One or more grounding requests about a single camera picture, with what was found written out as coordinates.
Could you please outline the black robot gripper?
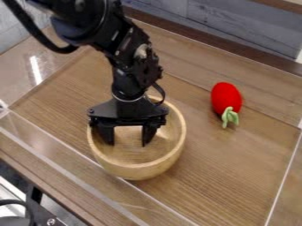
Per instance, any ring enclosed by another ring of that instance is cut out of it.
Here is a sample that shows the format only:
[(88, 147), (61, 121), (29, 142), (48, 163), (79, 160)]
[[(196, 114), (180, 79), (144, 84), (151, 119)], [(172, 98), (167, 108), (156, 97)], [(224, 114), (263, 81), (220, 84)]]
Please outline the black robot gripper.
[(89, 125), (107, 145), (115, 144), (115, 126), (143, 125), (141, 145), (145, 146), (156, 135), (156, 130), (166, 125), (168, 108), (162, 102), (152, 102), (143, 96), (133, 102), (121, 102), (116, 98), (97, 104), (87, 111)]

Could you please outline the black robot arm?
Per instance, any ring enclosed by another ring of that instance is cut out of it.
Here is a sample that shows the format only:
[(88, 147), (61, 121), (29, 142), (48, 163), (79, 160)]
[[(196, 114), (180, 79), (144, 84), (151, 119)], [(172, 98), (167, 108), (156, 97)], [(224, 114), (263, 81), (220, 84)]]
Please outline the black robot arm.
[(125, 17), (120, 0), (25, 0), (51, 13), (56, 35), (67, 42), (56, 46), (47, 38), (16, 0), (2, 0), (6, 8), (35, 39), (53, 52), (69, 54), (81, 46), (104, 53), (112, 66), (112, 99), (89, 108), (89, 126), (103, 141), (115, 143), (117, 126), (139, 126), (141, 143), (149, 143), (166, 124), (168, 109), (152, 102), (145, 91), (160, 88), (163, 67), (152, 50), (149, 36)]

